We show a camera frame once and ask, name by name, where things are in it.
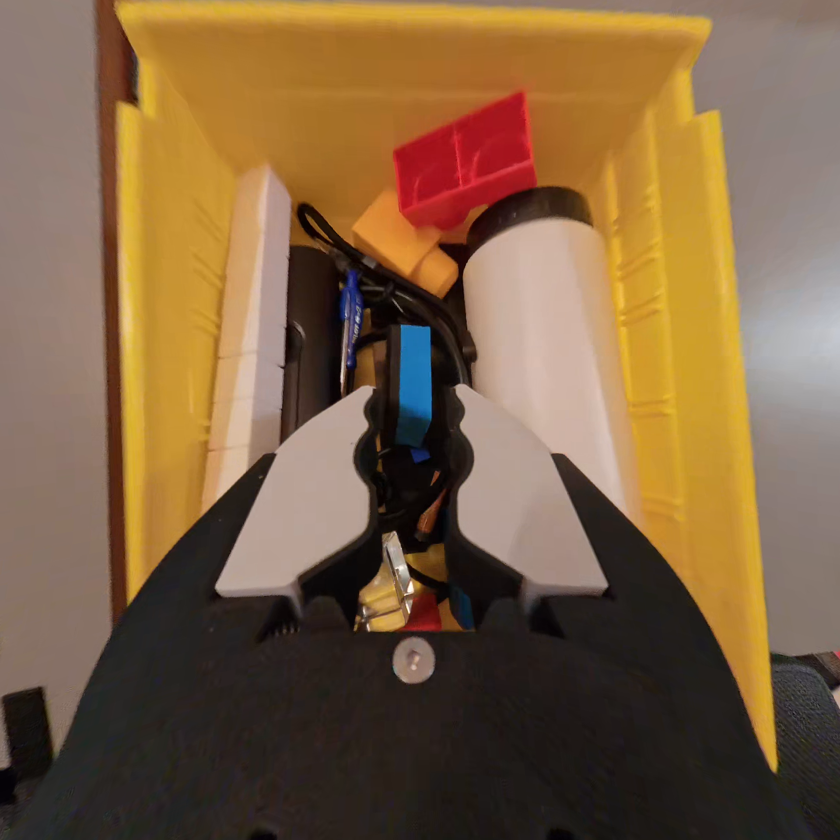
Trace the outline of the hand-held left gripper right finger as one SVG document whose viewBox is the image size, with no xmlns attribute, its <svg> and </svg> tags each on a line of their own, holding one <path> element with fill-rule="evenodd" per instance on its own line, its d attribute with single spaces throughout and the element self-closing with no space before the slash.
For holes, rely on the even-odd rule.
<svg viewBox="0 0 840 840">
<path fill-rule="evenodd" d="M 546 597 L 603 595 L 605 574 L 542 440 L 465 384 L 446 410 L 446 563 L 473 622 L 498 601 L 529 616 Z"/>
</svg>

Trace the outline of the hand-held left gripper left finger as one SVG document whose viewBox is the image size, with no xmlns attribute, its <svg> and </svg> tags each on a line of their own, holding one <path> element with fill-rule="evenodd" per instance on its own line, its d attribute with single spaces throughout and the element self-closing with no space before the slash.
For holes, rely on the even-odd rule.
<svg viewBox="0 0 840 840">
<path fill-rule="evenodd" d="M 245 511 L 215 583 L 221 598 L 280 596 L 298 616 L 320 597 L 355 620 L 382 564 L 373 475 L 382 394 L 365 385 L 303 424 L 215 504 Z"/>
</svg>

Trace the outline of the blue foam eraser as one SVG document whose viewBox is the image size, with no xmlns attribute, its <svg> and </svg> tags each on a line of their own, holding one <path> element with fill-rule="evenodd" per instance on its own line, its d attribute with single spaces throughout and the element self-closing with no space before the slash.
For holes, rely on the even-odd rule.
<svg viewBox="0 0 840 840">
<path fill-rule="evenodd" d="M 381 441 L 421 448 L 434 415 L 431 329 L 393 324 L 387 330 Z"/>
</svg>

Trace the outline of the yellow plastic bin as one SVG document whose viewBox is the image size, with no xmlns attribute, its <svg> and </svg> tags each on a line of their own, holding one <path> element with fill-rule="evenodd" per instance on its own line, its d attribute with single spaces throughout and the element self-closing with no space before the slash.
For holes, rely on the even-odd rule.
<svg viewBox="0 0 840 840">
<path fill-rule="evenodd" d="M 201 507 L 240 173 L 268 163 L 346 233 L 392 152 L 524 91 L 540 183 L 607 241 L 642 530 L 728 658 L 775 770 L 760 525 L 727 166 L 696 113 L 698 17 L 362 3 L 127 2 L 116 110 L 125 585 Z"/>
</svg>

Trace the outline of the clear acrylic block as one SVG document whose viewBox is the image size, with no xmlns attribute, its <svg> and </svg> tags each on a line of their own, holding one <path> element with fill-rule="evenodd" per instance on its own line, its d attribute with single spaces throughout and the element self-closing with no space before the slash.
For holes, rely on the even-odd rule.
<svg viewBox="0 0 840 840">
<path fill-rule="evenodd" d="M 407 624 L 415 587 L 403 546 L 396 532 L 382 537 L 382 562 L 361 591 L 355 617 L 356 633 L 392 633 Z"/>
</svg>

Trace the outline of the small red cube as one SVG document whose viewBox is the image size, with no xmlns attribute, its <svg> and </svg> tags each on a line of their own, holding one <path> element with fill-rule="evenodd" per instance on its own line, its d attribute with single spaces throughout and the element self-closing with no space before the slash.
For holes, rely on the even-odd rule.
<svg viewBox="0 0 840 840">
<path fill-rule="evenodd" d="M 405 633 L 439 633 L 442 629 L 436 594 L 432 591 L 415 594 L 402 630 Z"/>
</svg>

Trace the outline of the white bottle black cap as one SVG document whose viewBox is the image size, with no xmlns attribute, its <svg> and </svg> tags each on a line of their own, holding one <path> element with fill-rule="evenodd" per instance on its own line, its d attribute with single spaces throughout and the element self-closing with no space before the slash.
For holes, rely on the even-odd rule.
<svg viewBox="0 0 840 840">
<path fill-rule="evenodd" d="M 470 226 L 465 318 L 479 394 L 643 522 L 606 242 L 585 197 L 538 186 Z"/>
</svg>

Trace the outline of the blue ballpoint pen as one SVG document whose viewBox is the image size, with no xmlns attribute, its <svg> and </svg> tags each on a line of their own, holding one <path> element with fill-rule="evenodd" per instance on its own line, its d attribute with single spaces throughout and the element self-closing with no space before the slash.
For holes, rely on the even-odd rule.
<svg viewBox="0 0 840 840">
<path fill-rule="evenodd" d="M 341 344 L 339 388 L 341 396 L 352 391 L 352 374 L 356 367 L 356 345 L 364 320 L 364 298 L 360 289 L 360 272 L 349 268 L 345 272 L 340 299 Z"/>
</svg>

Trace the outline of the long white box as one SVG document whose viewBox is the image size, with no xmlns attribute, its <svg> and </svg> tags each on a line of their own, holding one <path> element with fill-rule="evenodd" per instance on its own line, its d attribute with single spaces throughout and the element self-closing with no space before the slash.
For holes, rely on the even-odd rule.
<svg viewBox="0 0 840 840">
<path fill-rule="evenodd" d="M 201 511 L 280 444 L 291 197 L 263 164 L 238 181 Z"/>
</svg>

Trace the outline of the orange toy brick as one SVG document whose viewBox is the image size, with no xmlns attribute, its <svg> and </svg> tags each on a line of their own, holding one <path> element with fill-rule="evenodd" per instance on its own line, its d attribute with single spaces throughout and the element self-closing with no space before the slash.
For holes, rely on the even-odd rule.
<svg viewBox="0 0 840 840">
<path fill-rule="evenodd" d="M 458 265 L 440 247 L 443 232 L 413 226 L 393 189 L 378 195 L 351 230 L 354 247 L 436 298 L 445 298 L 457 281 Z"/>
</svg>

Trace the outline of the red toy brick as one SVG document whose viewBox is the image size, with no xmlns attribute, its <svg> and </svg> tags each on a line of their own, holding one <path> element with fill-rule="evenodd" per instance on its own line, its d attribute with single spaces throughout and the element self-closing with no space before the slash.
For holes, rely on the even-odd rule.
<svg viewBox="0 0 840 840">
<path fill-rule="evenodd" d="M 478 207 L 538 184 L 527 95 L 516 92 L 393 151 L 402 215 L 447 231 Z"/>
</svg>

